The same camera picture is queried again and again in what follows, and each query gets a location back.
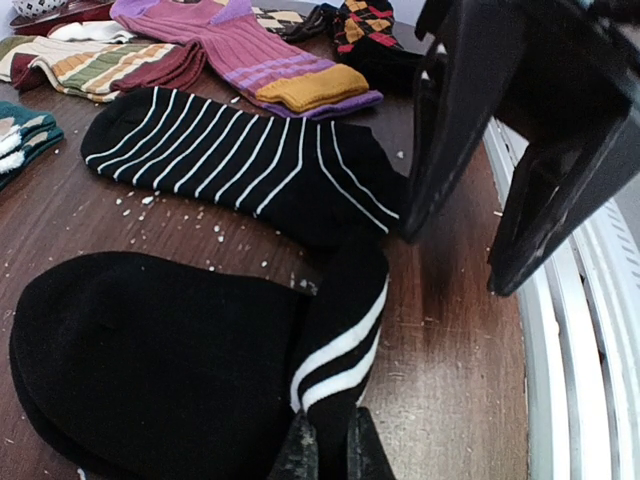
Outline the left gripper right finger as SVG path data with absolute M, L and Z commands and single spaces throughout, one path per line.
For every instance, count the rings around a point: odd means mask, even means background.
M 349 480 L 395 480 L 370 411 L 355 410 L 347 432 L 347 478 Z

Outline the black sock white cuff stripes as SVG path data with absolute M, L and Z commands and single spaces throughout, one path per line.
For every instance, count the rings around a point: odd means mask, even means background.
M 267 479 L 304 412 L 318 479 L 348 479 L 349 421 L 388 286 L 387 258 L 364 233 L 314 294 L 145 254 L 83 255 L 23 290 L 13 383 L 36 432 L 101 475 Z

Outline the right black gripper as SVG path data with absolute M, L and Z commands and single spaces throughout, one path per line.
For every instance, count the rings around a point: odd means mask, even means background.
M 527 144 L 606 115 L 639 114 L 636 1 L 427 1 L 433 40 L 414 75 L 411 170 L 400 220 L 419 239 L 461 180 L 490 119 Z

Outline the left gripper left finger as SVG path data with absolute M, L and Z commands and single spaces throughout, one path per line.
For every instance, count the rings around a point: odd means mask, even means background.
M 317 480 L 319 448 L 316 431 L 304 412 L 293 419 L 268 480 Z

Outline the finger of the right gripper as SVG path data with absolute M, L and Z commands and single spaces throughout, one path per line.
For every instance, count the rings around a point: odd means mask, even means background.
M 489 255 L 488 289 L 514 293 L 569 235 L 639 174 L 639 114 L 606 115 L 529 143 Z

